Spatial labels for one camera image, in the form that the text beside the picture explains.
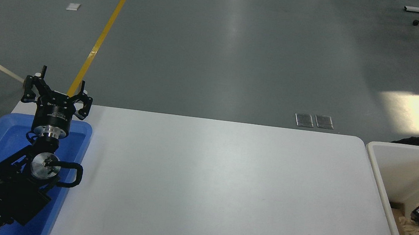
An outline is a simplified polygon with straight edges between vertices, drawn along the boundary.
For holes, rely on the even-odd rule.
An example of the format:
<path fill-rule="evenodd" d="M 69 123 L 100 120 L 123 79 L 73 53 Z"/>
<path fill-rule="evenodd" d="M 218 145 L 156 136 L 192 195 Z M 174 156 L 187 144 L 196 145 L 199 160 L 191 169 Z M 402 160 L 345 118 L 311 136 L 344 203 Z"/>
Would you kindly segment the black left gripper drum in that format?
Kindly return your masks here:
<path fill-rule="evenodd" d="M 40 94 L 32 126 L 54 126 L 69 130 L 75 111 L 74 104 L 64 94 L 57 92 Z"/>

